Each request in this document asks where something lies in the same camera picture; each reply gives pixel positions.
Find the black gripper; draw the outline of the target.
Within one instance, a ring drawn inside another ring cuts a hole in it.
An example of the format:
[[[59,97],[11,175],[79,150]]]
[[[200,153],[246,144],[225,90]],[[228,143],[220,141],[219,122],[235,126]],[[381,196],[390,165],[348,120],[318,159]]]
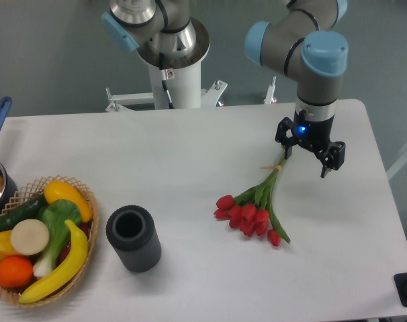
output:
[[[293,121],[284,117],[275,134],[275,141],[284,149],[284,158],[288,159],[293,147],[298,145],[314,153],[322,163],[321,178],[338,170],[345,161],[346,144],[330,140],[333,120],[334,116],[324,121],[310,121],[305,111],[295,112]]]

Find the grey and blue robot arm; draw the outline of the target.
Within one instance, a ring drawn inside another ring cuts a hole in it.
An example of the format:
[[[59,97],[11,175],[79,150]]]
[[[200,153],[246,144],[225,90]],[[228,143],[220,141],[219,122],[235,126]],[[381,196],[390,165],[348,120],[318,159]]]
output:
[[[294,146],[312,152],[322,172],[338,170],[345,144],[330,139],[336,102],[347,68],[347,40],[333,30],[346,1],[286,1],[278,24],[259,21],[246,34],[244,52],[254,63],[297,82],[293,119],[277,126],[276,142],[290,156]],[[210,49],[205,26],[188,1],[111,1],[101,17],[122,50],[147,64],[157,109],[203,105],[201,62]]]

